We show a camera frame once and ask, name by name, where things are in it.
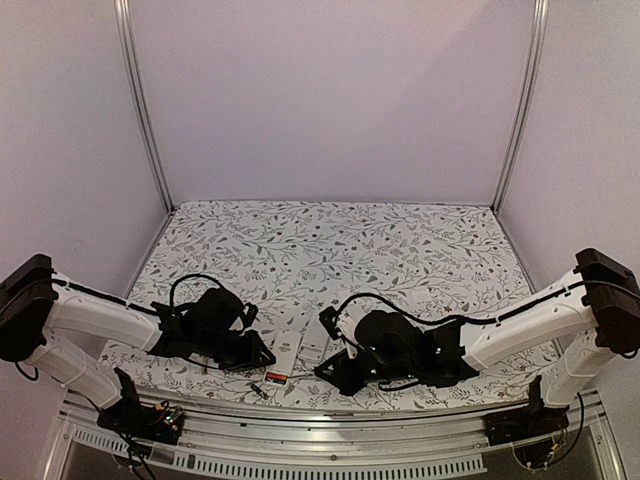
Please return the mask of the white remote with logo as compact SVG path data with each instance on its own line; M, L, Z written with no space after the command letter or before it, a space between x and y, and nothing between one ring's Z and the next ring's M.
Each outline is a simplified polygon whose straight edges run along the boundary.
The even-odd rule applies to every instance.
M265 376L267 372L274 372L277 374L286 375L287 377L293 375L301 339L302 335L298 332L294 332L291 330L278 332L272 348L272 353L276 356L276 363L266 369ZM266 381L265 376L264 381L266 384L274 385L279 388L286 387L290 381L288 379L288 382L285 385L278 385Z

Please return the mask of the white remote control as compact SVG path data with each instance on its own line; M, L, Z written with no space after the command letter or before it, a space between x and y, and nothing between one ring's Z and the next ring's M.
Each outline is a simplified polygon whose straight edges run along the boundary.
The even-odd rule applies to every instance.
M310 320L302 336L299 357L307 362L320 363L325 355L329 335L318 320Z

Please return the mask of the white battery cover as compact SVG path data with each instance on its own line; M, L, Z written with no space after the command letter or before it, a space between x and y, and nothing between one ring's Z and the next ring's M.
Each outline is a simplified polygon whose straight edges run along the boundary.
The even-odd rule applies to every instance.
M350 296L351 296L351 292L347 290L339 291L337 294L337 301L338 301L337 311L339 312L339 317L341 319L347 319L351 317L348 306L345 306L345 302L348 300Z
M416 303L427 303L431 298L427 289L414 289L411 291L411 296Z

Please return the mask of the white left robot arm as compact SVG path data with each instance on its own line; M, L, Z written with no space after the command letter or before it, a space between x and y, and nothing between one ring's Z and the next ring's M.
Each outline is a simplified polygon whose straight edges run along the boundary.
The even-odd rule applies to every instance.
M276 358L253 330L258 309L220 282L194 302L140 305L91 289L56 272L36 254L1 282L1 358L47 373L88 398L128 434L148 426L131 380L99 364L61 336L76 331L162 358L198 355L223 372L271 366Z

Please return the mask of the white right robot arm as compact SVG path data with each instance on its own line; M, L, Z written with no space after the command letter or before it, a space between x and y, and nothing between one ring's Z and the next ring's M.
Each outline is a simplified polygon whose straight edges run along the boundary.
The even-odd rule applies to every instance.
M355 315L359 295L319 315L344 349L315 367L317 378L353 396L376 383L397 391L424 385L453 387L503 359L554 338L574 343L557 373L543 374L539 398L523 407L517 427L537 436L552 424L602 365L639 350L639 285L634 273L588 248L576 267L531 297L484 318L453 314L422 320L385 298L384 309Z

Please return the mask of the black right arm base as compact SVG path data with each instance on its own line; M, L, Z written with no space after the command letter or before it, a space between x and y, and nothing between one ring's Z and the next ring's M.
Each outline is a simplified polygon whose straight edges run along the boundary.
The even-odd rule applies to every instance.
M530 470L549 467L560 449L560 440L552 440L552 433L562 433L569 425L569 407L550 407L542 397L542 378L538 375L528 389L524 406L486 414L484 434L490 446L513 444L544 436L539 442L527 443L513 451L517 462Z

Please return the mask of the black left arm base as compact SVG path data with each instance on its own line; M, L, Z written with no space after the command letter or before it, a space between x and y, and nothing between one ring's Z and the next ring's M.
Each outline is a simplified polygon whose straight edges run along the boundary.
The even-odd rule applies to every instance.
M164 400L155 406L140 402L134 382L119 368L121 399L109 408L100 408L97 425L123 436L177 445L184 425L184 409Z

